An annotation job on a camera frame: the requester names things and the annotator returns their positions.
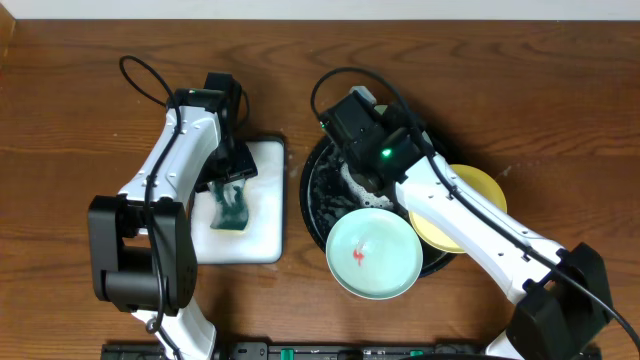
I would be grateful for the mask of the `yellow plate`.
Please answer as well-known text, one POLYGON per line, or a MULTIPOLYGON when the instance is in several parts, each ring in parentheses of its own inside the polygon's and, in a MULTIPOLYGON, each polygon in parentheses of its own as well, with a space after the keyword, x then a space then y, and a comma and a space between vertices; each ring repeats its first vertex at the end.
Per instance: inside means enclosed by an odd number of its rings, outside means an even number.
MULTIPOLYGON (((476 192, 485 197, 503 212, 507 212, 506 197, 494 178, 490 177, 482 170, 468 165, 452 164, 451 168, 476 192)), ((431 222, 413 212, 409 213, 409 219, 417 235, 427 245, 445 253, 464 253, 464 250, 459 245, 457 245, 442 230, 437 228, 431 222)))

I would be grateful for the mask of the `green sponge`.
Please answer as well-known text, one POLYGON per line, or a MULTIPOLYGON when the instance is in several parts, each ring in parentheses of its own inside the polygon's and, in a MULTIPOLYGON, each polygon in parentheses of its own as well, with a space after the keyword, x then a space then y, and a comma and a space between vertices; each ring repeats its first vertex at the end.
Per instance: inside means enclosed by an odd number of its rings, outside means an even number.
POLYGON ((215 208, 211 222, 212 229, 243 231, 246 228, 249 221, 249 208, 244 196, 245 184, 245 179, 209 184, 215 208))

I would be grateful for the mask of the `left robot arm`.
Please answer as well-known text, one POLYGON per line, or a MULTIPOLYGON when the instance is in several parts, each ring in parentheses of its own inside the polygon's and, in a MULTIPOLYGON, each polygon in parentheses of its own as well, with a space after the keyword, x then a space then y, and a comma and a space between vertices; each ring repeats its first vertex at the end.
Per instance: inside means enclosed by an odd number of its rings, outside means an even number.
POLYGON ((193 294, 196 251, 188 217, 193 193, 210 183, 257 175, 233 128, 244 91, 228 73, 201 89, 180 88, 166 102, 165 127, 138 173, 88 209, 96 297, 144 322, 169 359, 208 359, 216 330, 193 294))

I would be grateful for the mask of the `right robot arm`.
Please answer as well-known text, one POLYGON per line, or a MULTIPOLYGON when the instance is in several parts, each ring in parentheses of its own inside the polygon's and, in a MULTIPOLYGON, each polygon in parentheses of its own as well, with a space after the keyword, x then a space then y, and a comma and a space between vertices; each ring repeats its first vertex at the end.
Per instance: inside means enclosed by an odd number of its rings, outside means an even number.
POLYGON ((438 153, 422 119, 403 103, 379 113, 354 90, 318 116, 356 182, 438 227, 514 304, 485 349, 514 359, 577 359, 612 317, 602 257, 567 250, 528 229, 468 185, 438 153))

